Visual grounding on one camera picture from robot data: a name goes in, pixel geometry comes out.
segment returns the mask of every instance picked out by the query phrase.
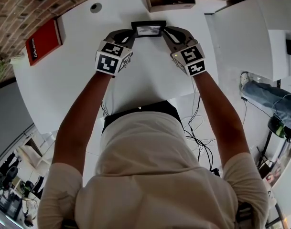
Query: white cabinet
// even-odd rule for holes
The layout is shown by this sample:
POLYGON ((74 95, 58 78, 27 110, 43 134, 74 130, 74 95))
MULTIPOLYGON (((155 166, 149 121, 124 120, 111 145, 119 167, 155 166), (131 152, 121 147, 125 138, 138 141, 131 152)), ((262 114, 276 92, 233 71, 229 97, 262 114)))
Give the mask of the white cabinet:
POLYGON ((291 75, 291 0, 246 0, 213 15, 226 65, 273 81, 291 75))

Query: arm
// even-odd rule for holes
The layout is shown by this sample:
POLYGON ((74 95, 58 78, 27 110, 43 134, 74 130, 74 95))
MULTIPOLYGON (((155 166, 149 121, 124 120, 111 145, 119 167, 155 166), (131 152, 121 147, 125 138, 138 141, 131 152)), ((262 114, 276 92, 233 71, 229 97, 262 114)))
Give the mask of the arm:
POLYGON ((241 120, 209 73, 198 74, 194 80, 216 136, 222 166, 239 153, 249 153, 241 120))
POLYGON ((65 163, 84 171, 86 147, 111 75, 96 72, 75 100, 60 125, 53 163, 65 163))

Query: jeans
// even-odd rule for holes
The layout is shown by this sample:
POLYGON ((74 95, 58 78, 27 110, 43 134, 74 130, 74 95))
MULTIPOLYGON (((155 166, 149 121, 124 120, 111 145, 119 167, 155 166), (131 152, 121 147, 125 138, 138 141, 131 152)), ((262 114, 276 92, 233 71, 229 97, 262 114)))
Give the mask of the jeans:
POLYGON ((178 115, 177 109, 172 104, 170 104, 168 101, 162 101, 162 102, 158 102, 158 103, 155 103, 155 104, 150 104, 150 105, 143 106, 143 107, 141 107, 141 109, 135 108, 135 109, 131 109, 131 110, 127 110, 127 111, 121 112, 121 113, 117 113, 117 114, 112 114, 110 116, 106 116, 103 132, 106 129, 106 127, 109 126, 116 119, 119 119, 120 117, 122 117, 124 115, 128 115, 130 113, 142 112, 142 111, 152 111, 152 112, 165 113, 165 114, 173 116, 175 119, 177 119, 180 122, 180 124, 182 124, 182 122, 180 120, 180 117, 178 115))
POLYGON ((270 108, 274 114, 291 129, 291 94, 269 84, 250 81, 245 84, 242 93, 257 103, 270 108))

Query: red book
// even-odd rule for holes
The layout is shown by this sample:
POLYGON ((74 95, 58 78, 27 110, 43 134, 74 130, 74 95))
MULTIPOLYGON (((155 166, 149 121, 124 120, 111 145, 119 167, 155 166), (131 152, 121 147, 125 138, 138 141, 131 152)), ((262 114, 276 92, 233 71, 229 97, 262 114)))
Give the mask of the red book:
POLYGON ((62 45, 62 41, 57 20, 51 19, 45 23, 25 42, 25 45, 31 66, 37 64, 56 48, 59 48, 62 45))

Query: small screen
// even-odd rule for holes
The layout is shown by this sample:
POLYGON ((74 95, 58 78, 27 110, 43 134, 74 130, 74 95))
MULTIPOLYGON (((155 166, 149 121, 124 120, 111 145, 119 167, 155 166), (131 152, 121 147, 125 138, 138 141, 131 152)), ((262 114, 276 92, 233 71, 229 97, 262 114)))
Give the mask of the small screen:
POLYGON ((137 32, 139 36, 153 36, 160 32, 160 25, 138 26, 137 32))

